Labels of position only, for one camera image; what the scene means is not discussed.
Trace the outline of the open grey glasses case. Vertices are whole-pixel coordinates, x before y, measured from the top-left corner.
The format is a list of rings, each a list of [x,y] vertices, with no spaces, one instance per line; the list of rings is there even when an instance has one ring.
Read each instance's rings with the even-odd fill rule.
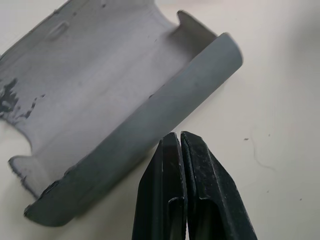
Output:
[[[122,179],[242,65],[228,33],[154,0],[69,0],[0,57],[0,118],[32,222],[60,227]]]

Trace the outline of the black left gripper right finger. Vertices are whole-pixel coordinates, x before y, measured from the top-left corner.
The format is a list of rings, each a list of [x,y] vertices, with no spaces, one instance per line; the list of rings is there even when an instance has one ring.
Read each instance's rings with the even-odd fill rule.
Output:
[[[258,240],[237,186],[198,135],[180,134],[189,240]]]

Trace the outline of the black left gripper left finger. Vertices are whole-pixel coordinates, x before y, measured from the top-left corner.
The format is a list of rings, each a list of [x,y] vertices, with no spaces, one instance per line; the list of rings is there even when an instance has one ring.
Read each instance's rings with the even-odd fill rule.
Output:
[[[131,240],[185,240],[187,187],[176,133],[163,137],[138,185]]]

